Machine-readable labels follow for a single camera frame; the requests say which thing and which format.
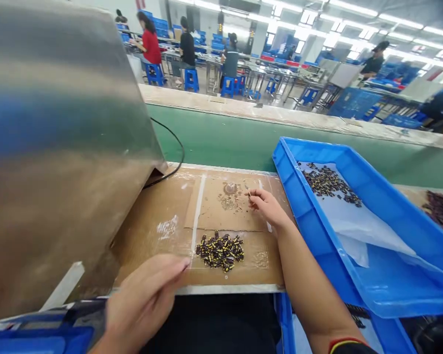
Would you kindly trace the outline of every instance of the blue crate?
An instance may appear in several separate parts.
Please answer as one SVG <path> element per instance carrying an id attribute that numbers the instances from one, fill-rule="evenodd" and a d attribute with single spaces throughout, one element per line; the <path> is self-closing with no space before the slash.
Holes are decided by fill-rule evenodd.
<path id="1" fill-rule="evenodd" d="M 417 129 L 422 126 L 422 122 L 406 116 L 391 114 L 382 120 L 382 124 L 394 125 L 401 128 Z"/>
<path id="2" fill-rule="evenodd" d="M 362 119 L 382 96 L 360 88 L 346 88 L 328 111 L 329 116 Z"/>
<path id="3" fill-rule="evenodd" d="M 144 13 L 150 20 L 153 19 L 153 13 L 146 11 L 146 10 L 140 10 L 142 13 Z"/>
<path id="4" fill-rule="evenodd" d="M 337 267 L 340 256 L 362 300 L 378 316 L 443 314 L 443 273 L 407 264 L 396 252 L 372 245 L 368 245 L 369 268 L 358 266 L 343 250 L 296 162 L 335 163 L 364 205 L 418 256 L 442 270 L 443 229 L 350 147 L 282 137 L 273 160 L 297 225 L 330 280 L 344 276 Z M 334 286 L 350 302 L 347 289 Z"/>

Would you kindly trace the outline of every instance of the black shirt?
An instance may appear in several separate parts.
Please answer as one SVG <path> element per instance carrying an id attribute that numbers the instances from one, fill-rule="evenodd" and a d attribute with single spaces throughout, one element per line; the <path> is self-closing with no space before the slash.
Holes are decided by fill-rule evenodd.
<path id="1" fill-rule="evenodd" d="M 193 47 L 193 37 L 190 33 L 184 32 L 181 35 L 182 61 L 188 65 L 195 66 L 195 49 Z"/>
<path id="2" fill-rule="evenodd" d="M 378 73 L 380 68 L 382 68 L 382 63 L 384 62 L 383 57 L 370 57 L 366 60 L 366 66 L 361 70 L 361 74 L 367 74 L 370 72 Z"/>
<path id="3" fill-rule="evenodd" d="M 140 353 L 276 354 L 281 338 L 271 294 L 176 296 L 169 318 Z M 377 353 L 347 343 L 333 354 Z"/>
<path id="4" fill-rule="evenodd" d="M 433 99 L 424 103 L 420 107 L 420 111 L 427 115 L 428 118 L 432 118 L 434 120 L 442 120 L 443 119 L 443 91 L 438 92 Z"/>

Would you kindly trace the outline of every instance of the black cable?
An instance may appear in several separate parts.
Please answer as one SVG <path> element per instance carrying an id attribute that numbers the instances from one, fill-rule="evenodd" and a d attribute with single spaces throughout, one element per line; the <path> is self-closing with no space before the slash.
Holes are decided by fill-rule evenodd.
<path id="1" fill-rule="evenodd" d="M 168 127 L 166 127 L 164 124 L 158 122 L 158 121 L 155 120 L 154 118 L 151 117 L 151 120 L 152 120 L 153 122 L 155 122 L 155 123 L 157 123 L 157 124 L 163 126 L 163 127 L 166 128 L 167 130 L 169 130 L 169 132 L 170 132 L 172 135 L 174 135 L 174 138 L 176 138 L 177 142 L 180 144 L 180 146 L 181 146 L 181 148 L 182 148 L 182 158 L 181 158 L 181 162 L 179 162 L 179 165 L 177 166 L 177 168 L 176 168 L 174 171 L 172 171 L 171 173 L 169 173 L 169 174 L 167 174 L 167 175 L 165 175 L 165 176 L 162 176 L 160 179 L 155 180 L 154 182 L 151 182 L 151 183 L 148 184 L 148 185 L 145 185 L 145 186 L 143 187 L 143 189 L 146 189 L 146 188 L 149 188 L 149 187 L 151 187 L 151 186 L 154 186 L 155 184 L 157 184 L 157 183 L 159 183 L 159 182 L 165 180 L 166 178 L 171 177 L 173 174 L 175 174 L 175 173 L 180 169 L 180 167 L 182 166 L 182 163 L 184 162 L 184 157 L 186 156 L 186 151 L 185 151 L 185 149 L 184 149 L 184 145 L 182 145 L 182 143 L 181 143 L 181 141 L 179 140 L 179 138 L 177 137 L 177 135 L 175 135 L 174 132 L 173 132 L 172 130 L 170 130 Z"/>

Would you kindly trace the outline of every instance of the blue stool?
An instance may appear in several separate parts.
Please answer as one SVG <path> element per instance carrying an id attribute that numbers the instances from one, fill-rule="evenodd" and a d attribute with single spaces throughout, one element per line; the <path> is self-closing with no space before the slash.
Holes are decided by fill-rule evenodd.
<path id="1" fill-rule="evenodd" d="M 414 112 L 411 116 L 409 116 L 410 119 L 414 119 L 417 120 L 419 122 L 423 122 L 424 120 L 426 120 L 428 117 L 425 113 L 422 113 L 420 111 L 416 111 Z"/>
<path id="2" fill-rule="evenodd" d="M 199 91 L 198 86 L 198 76 L 196 69 L 186 69 L 185 70 L 185 78 L 184 78 L 184 90 L 192 88 L 194 92 Z"/>
<path id="3" fill-rule="evenodd" d="M 159 86 L 164 86 L 164 77 L 162 76 L 161 68 L 158 64 L 144 64 L 146 66 L 146 76 L 148 83 L 157 83 Z"/>
<path id="4" fill-rule="evenodd" d="M 269 78 L 266 89 L 264 91 L 273 93 L 276 90 L 276 84 L 279 83 L 279 79 Z"/>
<path id="5" fill-rule="evenodd" d="M 239 75 L 236 77 L 236 94 L 243 94 L 245 91 L 245 84 L 246 84 L 246 76 L 245 75 Z"/>
<path id="6" fill-rule="evenodd" d="M 225 79 L 223 81 L 223 88 L 221 89 L 220 95 L 224 96 L 226 93 L 229 93 L 231 95 L 231 98 L 233 98 L 235 94 L 235 78 L 225 76 Z"/>
<path id="7" fill-rule="evenodd" d="M 314 89 L 314 88 L 308 88 L 305 90 L 304 94 L 302 95 L 302 97 L 299 99 L 298 104 L 302 105 L 302 106 L 306 106 L 309 103 L 312 103 L 313 100 L 315 99 L 316 95 L 318 94 L 319 90 Z"/>

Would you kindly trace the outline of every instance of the worker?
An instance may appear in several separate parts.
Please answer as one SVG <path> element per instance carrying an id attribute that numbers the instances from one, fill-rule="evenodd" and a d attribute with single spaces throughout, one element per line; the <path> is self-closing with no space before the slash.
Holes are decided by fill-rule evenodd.
<path id="1" fill-rule="evenodd" d="M 117 9 L 117 17 L 115 17 L 115 22 L 124 24 L 128 23 L 128 19 L 122 15 L 122 12 L 119 9 Z"/>
<path id="2" fill-rule="evenodd" d="M 134 55 L 141 60 L 142 64 L 161 64 L 161 51 L 159 49 L 158 36 L 153 21 L 151 21 L 142 11 L 139 11 L 136 14 L 136 17 L 143 28 L 143 44 L 140 44 L 134 39 L 130 39 L 129 42 L 139 48 L 143 54 Z"/>
<path id="3" fill-rule="evenodd" d="M 246 194 L 251 195 L 250 207 L 274 228 L 285 289 L 312 352 L 375 353 L 274 196 L 262 189 L 250 189 Z M 253 295 L 175 299 L 190 262 L 188 258 L 159 254 L 135 270 L 108 299 L 106 331 L 91 353 L 136 354 L 144 347 L 142 353 L 275 354 L 280 335 L 263 316 L 272 309 L 271 304 L 242 301 L 244 296 L 253 299 Z M 179 306 L 191 298 L 212 301 Z M 236 300 L 230 303 L 224 298 Z"/>
<path id="4" fill-rule="evenodd" d="M 443 120 L 443 89 L 427 100 L 428 102 L 420 106 L 419 111 L 433 122 L 427 126 L 430 128 L 439 126 Z"/>
<path id="5" fill-rule="evenodd" d="M 384 51 L 389 46 L 389 41 L 383 41 L 379 43 L 372 51 L 373 55 L 365 61 L 365 66 L 361 70 L 361 74 L 364 79 L 375 77 L 377 73 L 382 68 L 382 63 L 384 62 Z"/>
<path id="6" fill-rule="evenodd" d="M 225 50 L 221 54 L 221 63 L 222 64 L 225 63 L 225 60 L 228 57 L 228 53 L 231 53 L 231 54 L 236 53 L 237 54 L 237 58 L 234 58 L 233 60 L 238 61 L 238 57 L 239 57 L 239 51 L 236 46 L 236 44 L 238 43 L 238 36 L 236 35 L 236 33 L 229 33 L 228 39 L 229 39 L 229 42 L 225 44 Z M 224 68 L 222 68 L 221 79 L 220 79 L 220 89 L 223 88 L 224 79 L 225 79 Z"/>
<path id="7" fill-rule="evenodd" d="M 179 46 L 179 52 L 181 53 L 180 61 L 172 62 L 172 72 L 174 76 L 179 78 L 176 80 L 176 84 L 182 85 L 181 69 L 195 70 L 195 47 L 193 45 L 193 37 L 189 33 L 189 23 L 185 16 L 181 17 L 181 44 Z"/>
<path id="8" fill-rule="evenodd" d="M 295 46 L 290 47 L 289 50 L 287 51 L 287 60 L 292 60 L 294 52 L 295 52 Z"/>

